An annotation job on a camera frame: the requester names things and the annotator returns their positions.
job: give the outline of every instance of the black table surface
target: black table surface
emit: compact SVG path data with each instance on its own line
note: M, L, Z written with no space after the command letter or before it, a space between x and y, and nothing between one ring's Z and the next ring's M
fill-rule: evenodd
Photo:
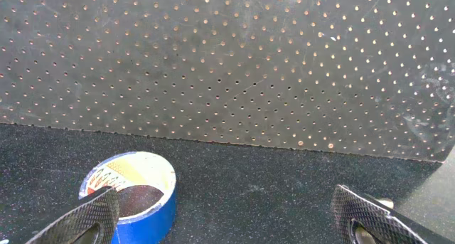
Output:
M391 198L455 240L455 159L445 164L0 124L0 240L77 200L85 175L115 154L147 151L177 173L177 217L164 243L341 243L336 184Z

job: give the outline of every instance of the perforated board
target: perforated board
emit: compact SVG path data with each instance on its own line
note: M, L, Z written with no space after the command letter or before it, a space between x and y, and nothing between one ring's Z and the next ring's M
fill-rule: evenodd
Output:
M455 0L0 0L0 121L444 160Z

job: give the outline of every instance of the speckled black surface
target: speckled black surface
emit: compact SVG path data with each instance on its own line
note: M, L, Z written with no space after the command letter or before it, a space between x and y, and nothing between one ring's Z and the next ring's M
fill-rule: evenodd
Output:
M165 243L339 243L329 211L336 184L405 204L406 216L455 239L455 211L444 208L454 195L415 198L441 164L0 124L0 240L25 242L21 231L40 230L37 218L77 200L93 166L128 151L160 154L177 172ZM453 189L446 184L441 191ZM428 220L433 211L445 217Z

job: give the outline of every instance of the gray surface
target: gray surface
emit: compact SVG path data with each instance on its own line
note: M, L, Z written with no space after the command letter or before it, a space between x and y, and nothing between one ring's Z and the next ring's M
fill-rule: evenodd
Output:
M148 151L177 173L177 218L165 243L340 243L329 211L336 184L391 198L399 212L455 240L453 159L441 166L3 124L0 147L0 238L38 230L38 218L76 201L102 160Z
M444 160L455 0L0 0L0 121Z

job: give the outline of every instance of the gray perforated panel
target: gray perforated panel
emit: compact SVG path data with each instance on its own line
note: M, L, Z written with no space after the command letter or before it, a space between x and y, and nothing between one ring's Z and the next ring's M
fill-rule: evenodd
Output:
M0 121L444 160L455 0L0 0Z

